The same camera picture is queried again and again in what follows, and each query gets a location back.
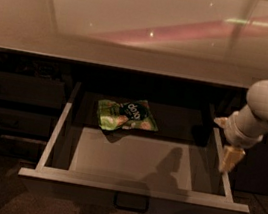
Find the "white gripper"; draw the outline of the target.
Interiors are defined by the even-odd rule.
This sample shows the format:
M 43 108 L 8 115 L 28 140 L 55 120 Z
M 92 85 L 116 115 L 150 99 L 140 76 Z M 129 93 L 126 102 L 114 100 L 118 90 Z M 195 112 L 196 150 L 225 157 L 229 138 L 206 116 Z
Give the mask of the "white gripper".
M 221 173 L 230 172 L 236 167 L 243 157 L 245 157 L 245 150 L 255 146 L 263 140 L 263 135 L 252 136 L 244 134 L 236 122 L 238 112 L 233 112 L 230 117 L 215 117 L 214 122 L 220 128 L 224 128 L 224 135 L 230 145 L 226 145 L 223 149 L 222 160 L 219 162 L 218 170 Z

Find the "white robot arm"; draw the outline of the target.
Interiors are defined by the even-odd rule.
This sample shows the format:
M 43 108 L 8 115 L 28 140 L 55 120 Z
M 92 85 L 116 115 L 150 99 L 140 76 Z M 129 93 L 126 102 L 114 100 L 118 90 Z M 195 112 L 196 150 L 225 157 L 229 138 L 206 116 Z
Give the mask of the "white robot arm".
M 229 117 L 216 117 L 214 122 L 222 128 L 228 141 L 218 170 L 229 173 L 245 157 L 244 151 L 258 144 L 268 133 L 268 80 L 249 87 L 246 105 L 241 110 Z

